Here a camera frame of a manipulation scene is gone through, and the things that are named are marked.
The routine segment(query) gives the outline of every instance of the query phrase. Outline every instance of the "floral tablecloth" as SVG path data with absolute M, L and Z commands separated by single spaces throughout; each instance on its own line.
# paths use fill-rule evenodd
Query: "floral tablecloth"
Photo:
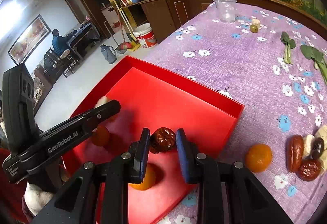
M 261 21 L 250 32 L 253 18 Z M 244 161 L 248 148 L 264 143 L 273 151 L 269 168 L 255 176 L 296 224 L 311 217 L 327 191 L 327 174 L 312 182 L 288 173 L 286 140 L 295 134 L 315 134 L 327 122 L 326 86 L 300 45 L 327 54 L 327 42 L 304 25 L 259 7 L 237 4 L 232 24 L 218 20 L 214 4 L 178 29 L 146 61 L 204 84 L 245 105 L 242 116 L 219 160 Z M 294 38 L 293 65 L 283 60 L 282 31 Z M 197 190 L 187 195 L 160 224 L 195 224 Z

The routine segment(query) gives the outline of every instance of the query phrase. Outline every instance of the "red tray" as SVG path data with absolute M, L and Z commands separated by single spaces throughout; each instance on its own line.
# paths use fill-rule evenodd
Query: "red tray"
M 201 152 L 216 157 L 227 142 L 244 106 L 186 77 L 126 56 L 87 95 L 72 117 L 94 107 L 106 95 L 121 104 L 121 111 L 106 127 L 113 134 L 103 148 L 84 141 L 64 155 L 74 173 L 86 161 L 109 162 L 127 151 L 147 127 L 173 131 L 183 128 L 187 139 Z M 184 183 L 176 150 L 153 155 L 148 163 L 157 169 L 158 183 L 146 191 L 128 189 L 130 224 L 156 223 L 192 189 Z

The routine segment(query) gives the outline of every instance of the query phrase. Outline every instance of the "framed painting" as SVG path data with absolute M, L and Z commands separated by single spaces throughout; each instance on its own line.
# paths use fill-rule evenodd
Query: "framed painting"
M 23 63 L 50 32 L 50 28 L 39 14 L 15 41 L 8 55 L 15 64 Z

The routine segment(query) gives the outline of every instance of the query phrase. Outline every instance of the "tiled floor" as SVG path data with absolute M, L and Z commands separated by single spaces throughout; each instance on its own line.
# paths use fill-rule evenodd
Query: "tiled floor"
M 123 42 L 121 31 L 116 28 L 114 35 L 118 43 Z M 63 75 L 54 84 L 53 89 L 42 103 L 35 116 L 40 129 L 45 131 L 68 119 L 92 88 L 121 60 L 125 55 L 143 59 L 152 49 L 140 47 L 135 52 L 127 51 L 118 54 L 118 60 L 109 64 L 101 53 L 100 45 L 116 46 L 112 38 L 97 43 L 85 57 L 85 61 L 75 70 L 74 74 L 65 78 Z

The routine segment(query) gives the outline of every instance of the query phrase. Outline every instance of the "small orange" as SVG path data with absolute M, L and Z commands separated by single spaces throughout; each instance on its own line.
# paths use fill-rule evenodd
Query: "small orange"
M 156 183 L 156 173 L 153 169 L 153 166 L 151 164 L 148 164 L 147 169 L 145 171 L 143 182 L 141 184 L 129 183 L 129 185 L 136 190 L 145 191 L 151 188 L 152 186 L 154 186 L 155 183 Z
M 96 130 L 92 133 L 91 142 L 96 146 L 105 146 L 108 144 L 111 134 L 103 125 L 98 125 Z
M 266 170 L 272 160 L 272 151 L 268 145 L 256 144 L 249 148 L 245 157 L 245 165 L 252 172 Z

